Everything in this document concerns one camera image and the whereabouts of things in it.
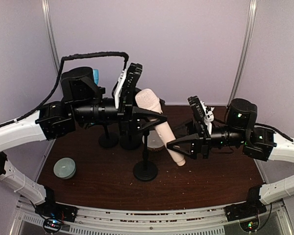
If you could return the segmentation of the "black microphone stand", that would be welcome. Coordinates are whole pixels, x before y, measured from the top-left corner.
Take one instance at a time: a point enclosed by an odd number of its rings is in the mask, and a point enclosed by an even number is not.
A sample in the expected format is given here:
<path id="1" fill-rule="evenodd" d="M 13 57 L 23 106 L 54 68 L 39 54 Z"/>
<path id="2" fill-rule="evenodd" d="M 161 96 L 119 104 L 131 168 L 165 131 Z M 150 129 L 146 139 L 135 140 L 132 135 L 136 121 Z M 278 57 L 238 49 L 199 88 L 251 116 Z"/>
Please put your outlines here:
<path id="1" fill-rule="evenodd" d="M 135 150 L 142 143 L 143 134 L 120 136 L 120 146 L 125 150 Z"/>
<path id="2" fill-rule="evenodd" d="M 103 148 L 112 148 L 119 142 L 119 137 L 114 132 L 109 132 L 108 125 L 113 124 L 117 118 L 117 108 L 113 98 L 104 97 L 99 107 L 99 117 L 104 128 L 104 134 L 100 135 L 98 143 Z"/>
<path id="3" fill-rule="evenodd" d="M 161 101 L 159 98 L 146 98 L 145 100 L 137 99 L 137 105 L 139 108 L 155 111 L 162 114 Z M 143 160 L 136 163 L 133 167 L 133 175 L 136 179 L 142 182 L 150 182 L 154 180 L 158 174 L 157 166 L 148 160 L 149 153 L 147 149 L 147 137 L 151 128 L 143 131 L 144 149 L 142 152 Z"/>

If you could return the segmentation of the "blue microphone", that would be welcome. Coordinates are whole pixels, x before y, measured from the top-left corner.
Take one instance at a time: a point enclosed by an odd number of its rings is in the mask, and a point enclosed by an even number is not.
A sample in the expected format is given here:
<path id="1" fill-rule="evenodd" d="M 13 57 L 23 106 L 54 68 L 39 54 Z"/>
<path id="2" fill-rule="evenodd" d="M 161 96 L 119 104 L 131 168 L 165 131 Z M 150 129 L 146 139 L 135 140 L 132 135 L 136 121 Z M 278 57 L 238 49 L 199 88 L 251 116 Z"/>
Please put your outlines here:
<path id="1" fill-rule="evenodd" d="M 94 83 L 98 85 L 99 82 L 99 72 L 97 69 L 93 69 L 93 77 L 94 77 Z"/>

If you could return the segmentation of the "black front microphone stand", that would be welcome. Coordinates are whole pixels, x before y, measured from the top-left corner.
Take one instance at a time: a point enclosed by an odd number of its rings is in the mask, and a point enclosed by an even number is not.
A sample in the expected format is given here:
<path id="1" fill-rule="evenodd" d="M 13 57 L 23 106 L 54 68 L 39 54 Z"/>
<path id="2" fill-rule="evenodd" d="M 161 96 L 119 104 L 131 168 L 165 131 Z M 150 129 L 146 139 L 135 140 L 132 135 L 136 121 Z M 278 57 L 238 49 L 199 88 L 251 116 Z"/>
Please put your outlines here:
<path id="1" fill-rule="evenodd" d="M 100 135 L 98 143 L 103 148 L 112 148 L 119 142 L 119 137 L 114 132 L 109 132 L 108 125 L 113 124 L 117 118 L 117 108 L 113 98 L 104 97 L 99 107 L 99 117 L 104 128 L 104 134 Z"/>

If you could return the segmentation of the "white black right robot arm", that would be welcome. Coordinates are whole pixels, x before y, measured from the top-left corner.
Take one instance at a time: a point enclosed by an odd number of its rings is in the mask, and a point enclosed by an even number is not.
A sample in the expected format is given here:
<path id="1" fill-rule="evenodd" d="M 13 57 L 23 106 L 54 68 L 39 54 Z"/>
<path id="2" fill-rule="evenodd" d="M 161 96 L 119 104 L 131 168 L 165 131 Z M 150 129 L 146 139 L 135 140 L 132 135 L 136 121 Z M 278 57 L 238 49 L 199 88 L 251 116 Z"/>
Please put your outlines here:
<path id="1" fill-rule="evenodd" d="M 260 161 L 294 163 L 294 138 L 272 126 L 257 123 L 257 106 L 235 98 L 227 109 L 226 120 L 214 127 L 214 108 L 197 96 L 188 98 L 193 119 L 186 122 L 187 134 L 167 143 L 167 149 L 192 159 L 208 158 L 212 148 L 242 147 L 242 153 Z"/>

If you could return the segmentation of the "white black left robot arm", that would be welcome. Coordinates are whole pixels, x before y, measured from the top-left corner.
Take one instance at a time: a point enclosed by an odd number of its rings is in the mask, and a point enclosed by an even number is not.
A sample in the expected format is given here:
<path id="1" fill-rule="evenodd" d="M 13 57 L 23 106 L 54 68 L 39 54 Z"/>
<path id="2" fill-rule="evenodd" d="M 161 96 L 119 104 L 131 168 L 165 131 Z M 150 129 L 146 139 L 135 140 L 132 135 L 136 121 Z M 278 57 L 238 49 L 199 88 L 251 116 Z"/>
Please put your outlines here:
<path id="1" fill-rule="evenodd" d="M 94 81 L 91 67 L 78 67 L 67 72 L 58 71 L 55 86 L 61 87 L 60 101 L 44 99 L 36 108 L 16 119 L 0 124 L 0 182 L 26 197 L 36 206 L 55 207 L 52 189 L 38 184 L 17 170 L 8 160 L 7 149 L 34 141 L 50 141 L 76 130 L 77 126 L 117 123 L 121 135 L 136 135 L 150 127 L 164 123 L 166 117 L 138 106 L 134 96 L 141 76 L 141 64 L 129 63 L 125 52 L 108 51 L 74 54 L 61 58 L 60 66 L 77 59 L 121 57 L 122 72 L 106 98 L 105 88 Z"/>

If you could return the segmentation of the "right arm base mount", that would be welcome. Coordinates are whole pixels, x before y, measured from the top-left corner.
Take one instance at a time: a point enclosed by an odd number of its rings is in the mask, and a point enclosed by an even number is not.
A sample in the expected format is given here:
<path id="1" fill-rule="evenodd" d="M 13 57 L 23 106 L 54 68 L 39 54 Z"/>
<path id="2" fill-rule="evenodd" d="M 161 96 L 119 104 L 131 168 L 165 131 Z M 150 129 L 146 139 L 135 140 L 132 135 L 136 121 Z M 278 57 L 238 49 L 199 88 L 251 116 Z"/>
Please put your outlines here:
<path id="1" fill-rule="evenodd" d="M 245 202 L 231 204 L 224 208 L 228 222 L 237 221 L 246 233 L 256 233 L 261 228 L 260 215 L 267 207 L 259 199 L 248 198 Z"/>

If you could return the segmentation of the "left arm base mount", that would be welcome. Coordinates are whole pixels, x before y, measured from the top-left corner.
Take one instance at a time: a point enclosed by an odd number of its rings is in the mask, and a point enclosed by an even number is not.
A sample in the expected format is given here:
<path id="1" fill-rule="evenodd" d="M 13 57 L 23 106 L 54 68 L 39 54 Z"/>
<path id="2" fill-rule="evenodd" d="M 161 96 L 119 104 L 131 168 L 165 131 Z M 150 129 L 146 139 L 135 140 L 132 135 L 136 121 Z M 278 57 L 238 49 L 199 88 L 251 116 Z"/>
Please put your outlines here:
<path id="1" fill-rule="evenodd" d="M 31 204 L 35 212 L 43 219 L 43 229 L 47 234 L 59 232 L 64 222 L 75 222 L 77 207 L 59 204 L 55 201 L 54 191 L 49 187 L 45 188 L 45 202 L 39 205 Z"/>

